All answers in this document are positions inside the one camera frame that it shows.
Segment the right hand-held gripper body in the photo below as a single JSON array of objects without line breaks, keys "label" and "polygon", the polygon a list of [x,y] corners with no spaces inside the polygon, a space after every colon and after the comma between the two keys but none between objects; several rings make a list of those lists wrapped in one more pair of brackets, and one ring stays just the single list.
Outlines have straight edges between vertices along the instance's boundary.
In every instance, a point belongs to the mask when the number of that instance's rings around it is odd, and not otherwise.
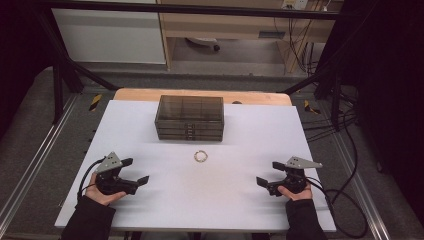
[{"label": "right hand-held gripper body", "polygon": [[267,190],[271,196],[281,196],[277,190],[279,186],[284,186],[293,193],[300,193],[306,187],[305,169],[321,168],[322,164],[314,161],[306,160],[300,157],[292,156],[285,165],[286,177],[277,182],[267,184]]}]

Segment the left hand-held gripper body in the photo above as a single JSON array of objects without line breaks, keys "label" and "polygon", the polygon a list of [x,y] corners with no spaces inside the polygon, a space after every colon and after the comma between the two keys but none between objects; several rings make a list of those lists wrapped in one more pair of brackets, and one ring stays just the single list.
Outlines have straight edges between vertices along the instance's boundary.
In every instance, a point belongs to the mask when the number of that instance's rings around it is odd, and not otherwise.
[{"label": "left hand-held gripper body", "polygon": [[115,152],[107,155],[97,167],[95,170],[97,174],[96,185],[104,195],[112,195],[118,192],[125,192],[130,195],[136,193],[139,187],[137,181],[122,179],[119,176],[122,168],[121,159]]}]

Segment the brown transparent drawer box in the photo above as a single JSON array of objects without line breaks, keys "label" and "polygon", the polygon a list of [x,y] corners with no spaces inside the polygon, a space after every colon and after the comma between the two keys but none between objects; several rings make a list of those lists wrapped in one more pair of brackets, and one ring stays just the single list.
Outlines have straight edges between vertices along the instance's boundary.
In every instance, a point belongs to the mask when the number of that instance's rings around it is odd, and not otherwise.
[{"label": "brown transparent drawer box", "polygon": [[222,97],[162,95],[155,117],[160,140],[223,140]]}]

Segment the person's right hand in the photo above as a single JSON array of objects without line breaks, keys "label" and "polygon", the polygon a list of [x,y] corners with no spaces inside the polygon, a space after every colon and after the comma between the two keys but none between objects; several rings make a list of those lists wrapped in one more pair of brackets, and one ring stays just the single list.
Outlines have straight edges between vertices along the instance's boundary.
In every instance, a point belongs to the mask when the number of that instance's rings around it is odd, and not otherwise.
[{"label": "person's right hand", "polygon": [[277,190],[285,197],[287,197],[288,199],[292,200],[292,201],[298,201],[298,200],[307,200],[307,199],[312,199],[313,198],[313,194],[312,194],[312,190],[311,190],[311,186],[307,185],[304,190],[300,193],[293,193],[290,190],[288,190],[287,188],[285,188],[284,186],[279,186],[277,188]]}]

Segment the person's left hand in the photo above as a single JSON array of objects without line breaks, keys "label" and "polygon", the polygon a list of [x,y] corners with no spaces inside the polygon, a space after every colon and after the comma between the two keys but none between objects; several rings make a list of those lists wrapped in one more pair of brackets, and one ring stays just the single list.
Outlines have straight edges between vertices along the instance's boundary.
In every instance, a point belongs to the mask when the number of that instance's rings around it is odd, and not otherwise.
[{"label": "person's left hand", "polygon": [[93,173],[90,178],[89,186],[86,188],[85,195],[90,198],[91,200],[104,205],[108,206],[111,203],[118,201],[126,196],[125,192],[118,192],[112,195],[104,195],[96,185],[96,177],[97,174]]}]

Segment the white table board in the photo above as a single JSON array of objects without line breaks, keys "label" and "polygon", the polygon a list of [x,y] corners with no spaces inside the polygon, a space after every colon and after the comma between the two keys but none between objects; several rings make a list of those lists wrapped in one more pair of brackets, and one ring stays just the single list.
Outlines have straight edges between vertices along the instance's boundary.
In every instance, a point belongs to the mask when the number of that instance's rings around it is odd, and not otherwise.
[{"label": "white table board", "polygon": [[115,152],[133,158],[124,179],[149,181],[114,203],[113,228],[141,231],[280,232],[288,227],[285,198],[256,178],[278,181],[272,162],[311,152],[293,106],[227,104],[221,142],[162,141],[150,101],[112,100],[81,167]]}]

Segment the yellow black tape strip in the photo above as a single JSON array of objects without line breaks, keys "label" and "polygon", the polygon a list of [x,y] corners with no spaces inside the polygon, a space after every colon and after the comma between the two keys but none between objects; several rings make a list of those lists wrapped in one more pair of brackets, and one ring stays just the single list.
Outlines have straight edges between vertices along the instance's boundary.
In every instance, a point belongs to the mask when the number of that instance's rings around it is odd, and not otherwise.
[{"label": "yellow black tape strip", "polygon": [[100,102],[101,98],[102,98],[102,94],[96,94],[94,96],[94,98],[93,98],[93,100],[90,104],[89,111],[95,111],[95,109],[96,109],[98,103]]},{"label": "yellow black tape strip", "polygon": [[321,114],[321,111],[319,109],[313,108],[308,100],[304,100],[304,110],[314,114]]}]

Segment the black metal stand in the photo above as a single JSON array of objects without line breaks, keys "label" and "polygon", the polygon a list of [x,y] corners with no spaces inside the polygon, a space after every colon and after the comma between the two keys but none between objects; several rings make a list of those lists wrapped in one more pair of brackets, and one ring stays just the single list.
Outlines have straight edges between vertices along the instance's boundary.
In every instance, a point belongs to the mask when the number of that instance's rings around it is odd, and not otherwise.
[{"label": "black metal stand", "polygon": [[67,85],[71,93],[81,93],[84,90],[84,85],[79,77],[80,74],[108,90],[119,90],[118,86],[95,75],[71,59],[60,36],[60,31],[54,28],[53,21],[49,19],[47,11],[37,13],[36,18],[48,39],[47,52],[53,60],[54,124],[58,123],[64,115],[63,84]]},{"label": "black metal stand", "polygon": [[328,95],[332,95],[330,122],[335,130],[339,131],[340,127],[338,118],[341,94],[341,76],[340,69],[337,66],[322,67],[314,75],[283,90],[283,93],[286,95],[291,95],[296,91],[312,84],[313,82],[318,83],[318,86],[314,92],[316,99],[321,100]]}]

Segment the white cabinet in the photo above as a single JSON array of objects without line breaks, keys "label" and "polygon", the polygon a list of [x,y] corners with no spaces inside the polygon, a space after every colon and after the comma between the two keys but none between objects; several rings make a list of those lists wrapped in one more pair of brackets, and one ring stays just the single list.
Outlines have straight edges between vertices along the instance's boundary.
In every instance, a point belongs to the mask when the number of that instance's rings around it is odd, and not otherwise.
[{"label": "white cabinet", "polygon": [[53,9],[68,54],[78,62],[166,62],[157,14]]}]

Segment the black curtain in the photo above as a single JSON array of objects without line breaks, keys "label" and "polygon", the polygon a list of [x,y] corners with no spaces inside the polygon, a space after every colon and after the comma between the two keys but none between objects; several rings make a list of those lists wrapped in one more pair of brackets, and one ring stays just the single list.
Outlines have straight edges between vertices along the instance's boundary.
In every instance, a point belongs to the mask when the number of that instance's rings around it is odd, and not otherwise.
[{"label": "black curtain", "polygon": [[0,0],[0,139],[34,83],[52,60],[26,0]]},{"label": "black curtain", "polygon": [[344,0],[321,63],[357,26],[342,82],[359,91],[359,108],[378,159],[424,226],[424,0]]}]

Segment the chair base with caster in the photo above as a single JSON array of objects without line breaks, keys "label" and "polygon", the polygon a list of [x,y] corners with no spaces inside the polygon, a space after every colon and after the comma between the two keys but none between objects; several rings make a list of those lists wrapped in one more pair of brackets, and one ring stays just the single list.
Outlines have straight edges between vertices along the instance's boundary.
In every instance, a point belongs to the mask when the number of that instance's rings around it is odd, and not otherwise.
[{"label": "chair base with caster", "polygon": [[188,41],[201,46],[211,47],[215,52],[220,50],[218,41],[215,38],[188,38]]}]

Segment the wooden desk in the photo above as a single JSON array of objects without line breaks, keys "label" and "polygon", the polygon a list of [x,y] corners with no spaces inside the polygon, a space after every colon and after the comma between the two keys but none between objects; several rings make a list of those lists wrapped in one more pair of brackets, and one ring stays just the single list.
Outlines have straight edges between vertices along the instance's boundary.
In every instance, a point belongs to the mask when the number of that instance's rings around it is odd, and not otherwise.
[{"label": "wooden desk", "polygon": [[[200,5],[270,10],[282,7],[283,0],[157,0],[159,4]],[[344,0],[308,0],[304,11],[338,12]],[[332,20],[193,15],[161,13],[162,33],[166,38],[216,38],[275,40],[286,71],[299,69],[304,47],[324,43],[333,28]]]}]

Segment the white power strip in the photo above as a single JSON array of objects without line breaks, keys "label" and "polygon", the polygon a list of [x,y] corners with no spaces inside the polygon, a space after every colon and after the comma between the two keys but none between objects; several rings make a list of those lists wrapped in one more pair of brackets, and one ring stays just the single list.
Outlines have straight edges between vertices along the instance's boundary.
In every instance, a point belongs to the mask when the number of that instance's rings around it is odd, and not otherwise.
[{"label": "white power strip", "polygon": [[283,0],[282,7],[285,9],[304,10],[308,0]]}]

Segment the aluminium rail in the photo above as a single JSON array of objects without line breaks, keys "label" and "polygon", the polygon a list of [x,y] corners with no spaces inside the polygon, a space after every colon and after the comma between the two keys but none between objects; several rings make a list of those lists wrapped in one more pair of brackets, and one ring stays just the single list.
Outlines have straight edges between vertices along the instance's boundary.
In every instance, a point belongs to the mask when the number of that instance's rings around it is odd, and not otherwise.
[{"label": "aluminium rail", "polygon": [[390,234],[380,216],[365,181],[359,173],[359,155],[352,141],[346,142],[340,132],[333,134],[337,152],[345,171],[352,177],[351,186],[355,192],[359,205],[364,212],[369,229],[375,240],[391,240]]},{"label": "aluminium rail", "polygon": [[64,125],[71,115],[75,106],[75,102],[78,100],[78,98],[79,94],[72,94],[68,98],[63,108],[63,115],[49,129],[49,132],[43,139],[43,142],[41,143],[35,155],[32,157],[31,162],[27,166],[12,194],[8,198],[4,207],[0,210],[0,236],[5,234],[8,226],[12,222],[23,199],[33,184],[34,179],[38,175],[38,172],[40,171],[45,159],[49,155]]}]

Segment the black metal frame bar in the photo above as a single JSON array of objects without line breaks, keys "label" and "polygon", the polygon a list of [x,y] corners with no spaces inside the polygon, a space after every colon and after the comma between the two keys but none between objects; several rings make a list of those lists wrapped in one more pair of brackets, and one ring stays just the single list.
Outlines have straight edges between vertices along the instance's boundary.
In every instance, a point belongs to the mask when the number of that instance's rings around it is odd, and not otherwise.
[{"label": "black metal frame bar", "polygon": [[342,18],[342,15],[337,12],[318,12],[318,11],[304,11],[304,10],[301,10],[301,11],[299,10],[270,10],[270,9],[262,9],[262,8],[100,2],[100,1],[78,1],[78,0],[36,0],[35,3],[46,8],[72,9],[72,10],[247,16],[247,17],[269,17],[269,18],[291,18],[291,19],[313,19],[313,20],[337,20],[339,18]]}]

